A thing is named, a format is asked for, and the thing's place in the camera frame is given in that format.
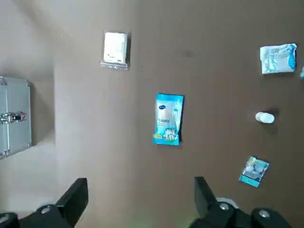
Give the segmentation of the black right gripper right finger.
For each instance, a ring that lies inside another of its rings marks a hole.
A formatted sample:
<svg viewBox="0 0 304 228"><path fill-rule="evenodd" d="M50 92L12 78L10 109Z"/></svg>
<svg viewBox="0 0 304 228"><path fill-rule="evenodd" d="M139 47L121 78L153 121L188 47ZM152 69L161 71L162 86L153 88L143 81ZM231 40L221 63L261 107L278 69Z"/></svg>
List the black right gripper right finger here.
<svg viewBox="0 0 304 228"><path fill-rule="evenodd" d="M204 177L194 178L194 199L199 218L191 228L290 228L277 211L256 208L250 214L226 201L218 201Z"/></svg>

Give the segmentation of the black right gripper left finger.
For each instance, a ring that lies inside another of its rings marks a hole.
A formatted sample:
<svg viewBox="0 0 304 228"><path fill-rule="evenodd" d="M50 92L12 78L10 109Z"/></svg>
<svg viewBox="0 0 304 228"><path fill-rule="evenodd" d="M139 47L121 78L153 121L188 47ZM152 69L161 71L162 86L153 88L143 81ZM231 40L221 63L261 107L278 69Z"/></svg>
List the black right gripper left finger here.
<svg viewBox="0 0 304 228"><path fill-rule="evenodd" d="M0 214L2 228L73 228L88 205L87 178L78 178L55 204L47 204L24 218Z"/></svg>

